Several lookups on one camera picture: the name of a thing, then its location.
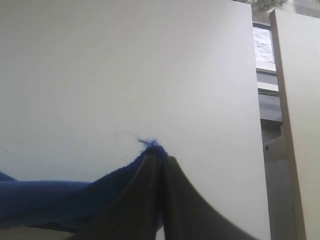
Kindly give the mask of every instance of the blue fabric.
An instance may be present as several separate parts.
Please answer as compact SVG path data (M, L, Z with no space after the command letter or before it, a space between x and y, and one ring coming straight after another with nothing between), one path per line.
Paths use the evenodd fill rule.
M76 232L81 225L110 206L137 173L144 155L167 156L156 141L129 165L95 182L18 181L0 172L0 229L55 223Z

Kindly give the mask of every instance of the white board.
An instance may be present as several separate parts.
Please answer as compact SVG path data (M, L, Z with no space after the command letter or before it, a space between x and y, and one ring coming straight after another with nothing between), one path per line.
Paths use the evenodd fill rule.
M270 239L249 5L13 0L0 16L5 173L94 181L156 138L217 211Z
M298 240L320 236L320 19L271 15Z

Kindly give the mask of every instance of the blue cloth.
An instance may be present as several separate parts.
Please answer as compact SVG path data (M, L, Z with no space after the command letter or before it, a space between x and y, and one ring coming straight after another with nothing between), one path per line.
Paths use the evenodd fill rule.
M18 181L0 172L0 229L57 224L76 232L110 206L137 173L145 154L167 156L155 141L129 165L95 182Z

